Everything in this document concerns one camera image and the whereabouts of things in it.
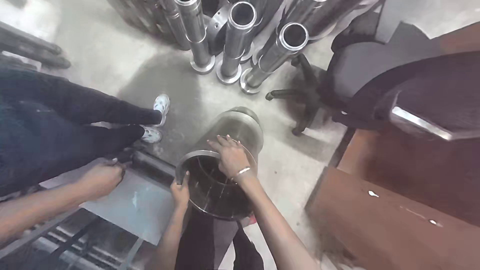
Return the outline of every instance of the foot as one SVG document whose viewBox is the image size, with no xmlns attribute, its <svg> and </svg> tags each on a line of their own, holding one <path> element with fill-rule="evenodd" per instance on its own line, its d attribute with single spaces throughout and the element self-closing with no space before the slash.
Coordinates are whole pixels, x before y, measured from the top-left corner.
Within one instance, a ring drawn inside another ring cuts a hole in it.
<svg viewBox="0 0 480 270">
<path fill-rule="evenodd" d="M 155 128 L 149 126 L 142 126 L 145 129 L 145 133 L 142 136 L 142 140 L 147 143 L 156 143 L 162 139 L 162 134 Z"/>
<path fill-rule="evenodd" d="M 155 99 L 153 109 L 162 113 L 162 121 L 156 126 L 163 126 L 165 124 L 165 120 L 167 119 L 168 110 L 170 109 L 170 98 L 166 94 L 159 95 Z"/>
</svg>

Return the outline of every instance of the hand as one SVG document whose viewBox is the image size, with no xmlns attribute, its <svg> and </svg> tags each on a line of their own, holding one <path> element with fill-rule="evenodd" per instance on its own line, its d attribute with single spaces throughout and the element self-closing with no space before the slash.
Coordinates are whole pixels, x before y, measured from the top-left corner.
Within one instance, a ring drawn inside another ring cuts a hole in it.
<svg viewBox="0 0 480 270">
<path fill-rule="evenodd" d="M 227 139 L 217 135 L 218 142 L 212 142 L 207 140 L 208 144 L 217 151 L 221 156 L 221 163 L 218 168 L 228 177 L 232 178 L 237 175 L 241 170 L 250 166 L 245 149 L 241 145 L 240 141 L 236 142 L 232 140 L 230 135 L 227 135 Z"/>
<path fill-rule="evenodd" d="M 85 201 L 96 200 L 110 194 L 123 179 L 123 175 L 124 169 L 119 165 L 96 165 L 74 184 L 75 191 Z"/>
<path fill-rule="evenodd" d="M 177 184 L 177 180 L 173 179 L 170 185 L 173 199 L 175 200 L 175 208 L 187 210 L 188 200 L 190 199 L 190 192 L 188 190 L 188 179 L 190 178 L 190 172 L 185 173 L 182 184 Z"/>
</svg>

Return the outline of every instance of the stainless steel sleeve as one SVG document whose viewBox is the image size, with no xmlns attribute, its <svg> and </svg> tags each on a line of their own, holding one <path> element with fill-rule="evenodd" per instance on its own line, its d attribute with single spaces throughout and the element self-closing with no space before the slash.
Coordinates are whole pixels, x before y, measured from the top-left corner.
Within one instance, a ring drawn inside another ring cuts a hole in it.
<svg viewBox="0 0 480 270">
<path fill-rule="evenodd" d="M 304 24 L 311 34 L 311 39 L 318 39 L 328 34 L 335 24 L 355 9 L 362 0 L 328 0 L 305 20 Z"/>
<path fill-rule="evenodd" d="M 258 63 L 245 70 L 240 77 L 240 87 L 246 94 L 256 94 L 258 87 L 289 57 L 300 51 L 308 42 L 308 31 L 299 23 L 288 23 L 282 27 L 275 43 Z"/>
<path fill-rule="evenodd" d="M 232 84 L 240 79 L 240 58 L 247 42 L 250 42 L 256 18 L 255 8 L 248 2 L 237 2 L 230 8 L 223 59 L 216 71 L 222 83 Z"/>
<path fill-rule="evenodd" d="M 242 189 L 228 179 L 219 169 L 220 155 L 207 143 L 217 141 L 216 136 L 241 141 L 250 163 L 257 172 L 258 153 L 264 144 L 264 134 L 256 114 L 245 107 L 235 107 L 217 116 L 208 131 L 182 157 L 175 175 L 182 180 L 190 172 L 190 202 L 209 215 L 225 220 L 240 220 L 252 212 L 252 207 Z"/>
<path fill-rule="evenodd" d="M 174 0 L 185 27 L 186 38 L 192 49 L 190 64 L 199 74 L 210 73 L 215 64 L 215 56 L 208 52 L 208 42 L 202 12 L 201 0 Z"/>
<path fill-rule="evenodd" d="M 267 0 L 250 0 L 249 2 L 253 5 L 255 11 L 257 11 L 257 18 L 255 19 L 255 26 L 257 26 L 262 21 Z"/>
<path fill-rule="evenodd" d="M 170 26 L 175 40 L 180 45 L 180 49 L 190 50 L 190 44 L 186 37 L 185 28 L 183 27 L 180 13 L 174 0 L 160 0 L 159 2 L 165 11 L 168 25 Z"/>
<path fill-rule="evenodd" d="M 325 2 L 326 0 L 298 0 L 295 3 L 292 3 L 292 6 L 288 9 L 285 18 L 281 20 L 278 27 L 275 28 L 264 46 L 256 53 L 256 55 L 253 55 L 252 64 L 255 65 L 258 59 L 275 43 L 278 32 L 284 25 L 291 22 L 305 25 L 304 22 L 316 14 Z"/>
</svg>

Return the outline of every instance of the person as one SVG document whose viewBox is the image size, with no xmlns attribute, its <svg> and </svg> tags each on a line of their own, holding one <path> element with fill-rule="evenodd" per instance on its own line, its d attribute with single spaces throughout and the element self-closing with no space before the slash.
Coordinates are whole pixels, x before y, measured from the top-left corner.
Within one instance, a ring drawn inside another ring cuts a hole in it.
<svg viewBox="0 0 480 270">
<path fill-rule="evenodd" d="M 86 201 L 108 195 L 123 174 L 119 165 L 96 165 L 75 183 L 0 203 L 0 243 Z"/>
<path fill-rule="evenodd" d="M 229 135 L 226 139 L 217 136 L 217 140 L 208 143 L 215 151 L 220 153 L 219 169 L 227 177 L 232 178 L 250 199 L 258 225 L 277 268 L 279 270 L 319 270 L 320 265 L 309 254 L 265 193 L 256 175 L 251 170 L 246 170 L 250 167 L 250 164 L 240 142 L 232 140 Z M 183 235 L 181 233 L 190 198 L 188 178 L 189 173 L 187 172 L 181 185 L 176 184 L 176 181 L 173 181 L 171 185 L 175 210 L 158 244 L 155 256 L 145 269 L 213 269 L 211 252 L 214 248 L 213 241 L 208 241 L 209 232 L 212 228 L 205 226 L 206 219 L 200 219 L 201 222 L 199 222 L 198 217 L 201 216 L 201 213 L 193 211 L 193 221 L 190 217 L 185 232 Z M 189 237 L 193 237 L 194 241 L 186 239 Z M 239 232 L 233 239 L 233 244 L 236 254 L 233 269 L 263 269 L 263 261 L 261 257 L 259 258 L 260 255 L 248 240 L 241 226 L 239 226 Z"/>
<path fill-rule="evenodd" d="M 0 196 L 20 191 L 136 140 L 161 139 L 170 106 L 143 109 L 60 77 L 0 69 Z M 107 129 L 90 123 L 124 124 Z"/>
</svg>

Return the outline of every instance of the bracelet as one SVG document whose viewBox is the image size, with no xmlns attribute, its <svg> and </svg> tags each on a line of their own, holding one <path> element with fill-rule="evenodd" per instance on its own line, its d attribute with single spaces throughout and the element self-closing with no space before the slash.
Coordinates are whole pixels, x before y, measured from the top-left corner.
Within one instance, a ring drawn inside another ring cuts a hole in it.
<svg viewBox="0 0 480 270">
<path fill-rule="evenodd" d="M 236 177 L 239 177 L 242 173 L 247 172 L 250 170 L 250 167 L 246 167 L 245 169 L 240 170 L 235 176 L 232 177 L 232 180 Z"/>
</svg>

